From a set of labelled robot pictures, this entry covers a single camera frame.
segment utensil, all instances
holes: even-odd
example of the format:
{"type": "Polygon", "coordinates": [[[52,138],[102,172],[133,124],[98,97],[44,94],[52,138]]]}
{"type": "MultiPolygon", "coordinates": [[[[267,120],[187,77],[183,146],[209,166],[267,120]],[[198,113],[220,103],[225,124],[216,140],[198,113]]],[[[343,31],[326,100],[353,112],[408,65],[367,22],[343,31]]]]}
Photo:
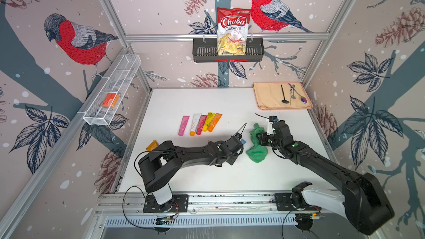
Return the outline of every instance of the utensil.
{"type": "Polygon", "coordinates": [[[293,94],[293,92],[291,91],[291,98],[292,99],[296,99],[297,97],[295,97],[295,95],[293,94]]]}
{"type": "Polygon", "coordinates": [[[295,85],[291,85],[290,84],[290,86],[291,86],[291,88],[293,88],[294,89],[294,91],[301,97],[300,99],[301,99],[301,102],[303,103],[303,104],[306,104],[307,103],[307,99],[305,98],[305,97],[303,97],[303,96],[301,96],[301,94],[299,94],[297,91],[296,91],[296,89],[295,89],[295,85]]]}
{"type": "Polygon", "coordinates": [[[285,99],[284,87],[282,86],[282,84],[280,85],[280,87],[282,88],[282,94],[284,95],[284,99],[282,100],[282,103],[289,104],[289,102],[285,99]]]}

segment bag of cassava chips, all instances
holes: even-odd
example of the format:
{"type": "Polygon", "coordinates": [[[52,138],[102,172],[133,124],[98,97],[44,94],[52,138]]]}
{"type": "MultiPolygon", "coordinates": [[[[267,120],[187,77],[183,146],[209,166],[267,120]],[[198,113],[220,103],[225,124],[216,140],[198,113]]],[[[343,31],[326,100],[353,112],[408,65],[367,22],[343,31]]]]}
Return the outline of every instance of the bag of cassava chips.
{"type": "Polygon", "coordinates": [[[245,55],[251,10],[217,8],[219,56],[245,55]]]}

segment orange box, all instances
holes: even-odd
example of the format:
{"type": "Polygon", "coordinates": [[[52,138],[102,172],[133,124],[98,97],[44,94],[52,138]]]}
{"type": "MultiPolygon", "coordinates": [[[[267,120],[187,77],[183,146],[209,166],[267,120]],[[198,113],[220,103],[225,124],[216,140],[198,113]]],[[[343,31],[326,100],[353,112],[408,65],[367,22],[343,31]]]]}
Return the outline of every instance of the orange box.
{"type": "Polygon", "coordinates": [[[103,106],[109,107],[109,105],[111,107],[115,107],[116,102],[118,101],[118,98],[120,97],[119,94],[115,94],[115,93],[108,93],[108,95],[106,95],[106,99],[103,101],[103,106]]]}

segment wallpaper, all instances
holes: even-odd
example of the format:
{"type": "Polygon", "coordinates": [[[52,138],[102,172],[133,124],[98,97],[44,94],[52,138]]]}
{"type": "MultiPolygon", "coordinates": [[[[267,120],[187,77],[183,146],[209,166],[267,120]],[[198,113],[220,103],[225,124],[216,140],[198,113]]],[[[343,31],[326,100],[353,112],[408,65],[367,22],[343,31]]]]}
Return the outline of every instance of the wallpaper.
{"type": "Polygon", "coordinates": [[[2,0],[0,35],[3,217],[122,47],[98,0],[2,0]]]}
{"type": "Polygon", "coordinates": [[[425,238],[425,0],[358,0],[307,92],[344,167],[373,173],[389,238],[425,238]]]}
{"type": "MultiPolygon", "coordinates": [[[[217,7],[260,9],[270,3],[269,0],[111,1],[126,34],[216,33],[217,7]]],[[[252,12],[249,33],[326,32],[342,1],[273,0],[270,3],[273,9],[279,9],[280,14],[286,12],[284,17],[273,19],[273,13],[252,12]],[[270,30],[273,24],[277,28],[270,30]]],[[[191,42],[132,45],[138,54],[146,57],[142,63],[152,88],[192,88],[250,87],[253,82],[271,80],[300,81],[319,44],[320,41],[265,41],[265,54],[259,63],[217,64],[194,64],[190,59],[191,42]]]]}

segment orange object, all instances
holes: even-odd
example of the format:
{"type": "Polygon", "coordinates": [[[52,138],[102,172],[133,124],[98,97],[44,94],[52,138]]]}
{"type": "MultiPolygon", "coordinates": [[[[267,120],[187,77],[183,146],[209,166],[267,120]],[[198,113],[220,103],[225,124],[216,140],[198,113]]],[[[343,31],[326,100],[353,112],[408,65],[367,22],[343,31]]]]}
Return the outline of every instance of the orange object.
{"type": "Polygon", "coordinates": [[[214,115],[214,118],[212,119],[211,124],[208,127],[208,131],[209,132],[212,132],[213,131],[215,125],[217,125],[217,123],[220,120],[221,116],[222,116],[222,114],[218,114],[218,113],[214,115]]]}
{"type": "Polygon", "coordinates": [[[115,93],[108,93],[108,95],[106,95],[106,99],[103,101],[103,106],[109,107],[109,105],[111,107],[115,107],[116,102],[118,101],[118,98],[120,97],[119,94],[115,94],[115,93]]]}
{"type": "Polygon", "coordinates": [[[153,140],[149,146],[146,147],[147,151],[153,151],[156,147],[158,147],[158,142],[156,140],[153,140]]]}

